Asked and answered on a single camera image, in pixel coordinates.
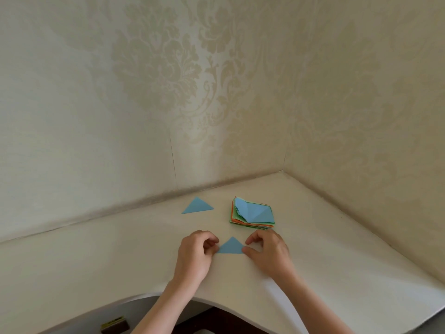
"folded paper triangle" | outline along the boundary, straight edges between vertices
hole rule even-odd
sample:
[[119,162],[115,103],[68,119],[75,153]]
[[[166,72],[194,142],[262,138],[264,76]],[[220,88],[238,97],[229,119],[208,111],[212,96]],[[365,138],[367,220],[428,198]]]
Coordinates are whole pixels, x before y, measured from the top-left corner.
[[207,204],[205,201],[201,200],[200,198],[195,197],[193,199],[193,201],[189,204],[189,206],[187,206],[187,208],[184,210],[184,212],[182,214],[207,211],[207,210],[213,210],[213,207],[211,207],[209,204]]
[[221,245],[221,247],[219,248],[218,253],[223,253],[223,254],[242,254],[241,249],[244,246],[242,245],[242,243],[240,243],[236,238],[231,237],[228,241],[226,241],[224,244]]

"left hand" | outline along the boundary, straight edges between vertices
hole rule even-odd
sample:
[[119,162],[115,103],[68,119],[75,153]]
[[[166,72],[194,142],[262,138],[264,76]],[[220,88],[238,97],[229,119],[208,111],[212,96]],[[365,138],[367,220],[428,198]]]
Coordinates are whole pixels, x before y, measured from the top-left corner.
[[209,272],[219,239],[210,231],[198,230],[182,239],[173,280],[198,288]]

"light blue paper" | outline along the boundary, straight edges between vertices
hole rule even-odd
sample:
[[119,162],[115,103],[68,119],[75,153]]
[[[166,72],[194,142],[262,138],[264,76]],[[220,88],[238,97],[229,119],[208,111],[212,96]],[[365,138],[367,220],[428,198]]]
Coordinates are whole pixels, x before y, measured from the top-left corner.
[[207,211],[207,210],[213,210],[213,207],[211,207],[209,204],[207,204],[200,198],[195,197],[193,201],[189,204],[189,206],[187,206],[187,208],[181,214]]
[[218,253],[222,254],[242,254],[241,249],[244,246],[235,237],[231,237],[219,248]]
[[270,206],[256,204],[254,202],[246,202],[245,200],[236,197],[235,207],[238,214],[248,223],[260,224],[275,222]]

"floral wallpaper pattern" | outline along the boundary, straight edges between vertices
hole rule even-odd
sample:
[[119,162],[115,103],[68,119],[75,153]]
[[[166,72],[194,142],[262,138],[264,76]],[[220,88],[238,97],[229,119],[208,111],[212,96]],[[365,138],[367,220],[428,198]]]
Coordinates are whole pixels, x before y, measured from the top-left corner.
[[1,0],[0,241],[283,168],[445,281],[443,0]]
[[445,0],[318,0],[285,170],[445,281]]

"white tabletop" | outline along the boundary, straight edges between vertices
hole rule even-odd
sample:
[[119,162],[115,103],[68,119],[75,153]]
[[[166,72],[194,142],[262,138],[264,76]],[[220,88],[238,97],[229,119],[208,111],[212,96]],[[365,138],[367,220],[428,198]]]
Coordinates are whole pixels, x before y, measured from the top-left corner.
[[[194,196],[214,210],[182,215]],[[224,243],[234,196],[270,204],[308,284],[357,333],[403,333],[445,305],[445,287],[295,179],[277,173],[0,244],[0,328],[35,334],[105,305],[156,295],[182,237]],[[270,333],[307,333],[284,294],[242,254],[217,254],[196,299]]]

